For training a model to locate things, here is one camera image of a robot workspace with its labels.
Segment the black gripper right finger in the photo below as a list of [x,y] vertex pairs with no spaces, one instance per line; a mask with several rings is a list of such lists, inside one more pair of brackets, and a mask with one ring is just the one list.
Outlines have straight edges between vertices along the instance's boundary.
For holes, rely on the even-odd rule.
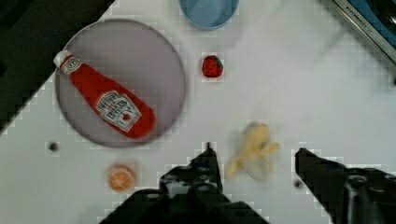
[[295,172],[333,224],[396,224],[394,175],[375,168],[347,168],[306,148],[295,153]]

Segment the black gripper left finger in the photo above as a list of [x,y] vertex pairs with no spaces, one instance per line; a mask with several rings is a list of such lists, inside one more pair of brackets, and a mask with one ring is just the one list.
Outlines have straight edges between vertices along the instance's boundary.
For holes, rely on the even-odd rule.
[[189,164],[172,168],[159,184],[170,200],[166,224],[214,224],[209,211],[225,203],[217,154],[212,147]]

